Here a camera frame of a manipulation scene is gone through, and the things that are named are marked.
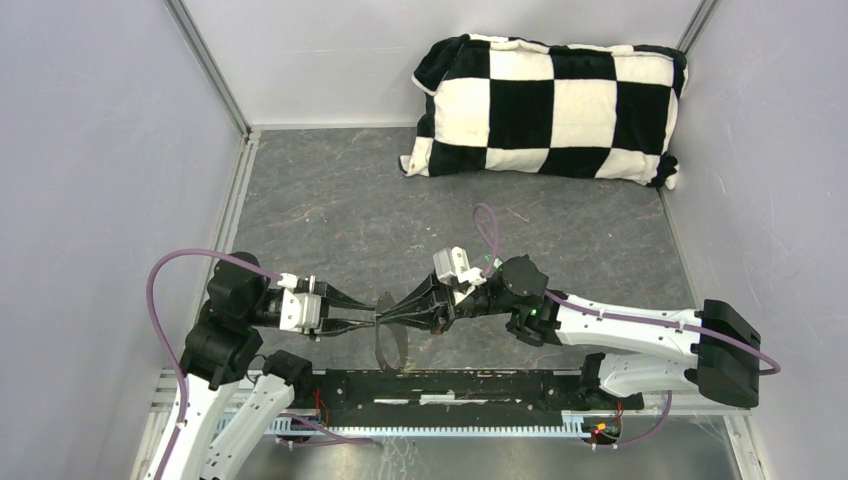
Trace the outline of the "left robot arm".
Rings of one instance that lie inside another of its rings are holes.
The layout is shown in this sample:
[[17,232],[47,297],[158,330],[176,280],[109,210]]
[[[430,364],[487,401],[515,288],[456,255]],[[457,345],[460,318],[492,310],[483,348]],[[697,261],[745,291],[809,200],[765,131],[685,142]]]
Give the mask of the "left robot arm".
[[[169,261],[187,256],[217,262],[207,284],[209,298],[177,356],[157,315],[154,286]],[[146,302],[177,381],[166,429],[146,472],[149,479],[232,479],[272,422],[312,399],[311,362],[279,350],[266,358],[248,400],[224,429],[217,428],[262,345],[258,326],[269,323],[287,332],[339,335],[360,324],[329,318],[330,308],[371,308],[313,277],[264,269],[247,252],[208,249],[177,250],[162,257],[148,275]]]

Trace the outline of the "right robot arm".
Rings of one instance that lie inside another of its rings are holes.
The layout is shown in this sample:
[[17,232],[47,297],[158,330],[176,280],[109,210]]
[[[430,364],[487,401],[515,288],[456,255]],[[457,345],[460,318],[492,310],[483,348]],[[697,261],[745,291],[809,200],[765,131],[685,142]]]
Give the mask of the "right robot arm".
[[378,314],[380,323],[436,334],[458,319],[505,315],[506,330],[530,346],[601,347],[586,357],[577,382],[591,408],[654,391],[697,392],[742,409],[760,403],[761,335],[727,302],[682,310],[603,304],[550,290],[528,256],[497,261],[490,276],[458,249],[436,254],[434,263],[411,294]]

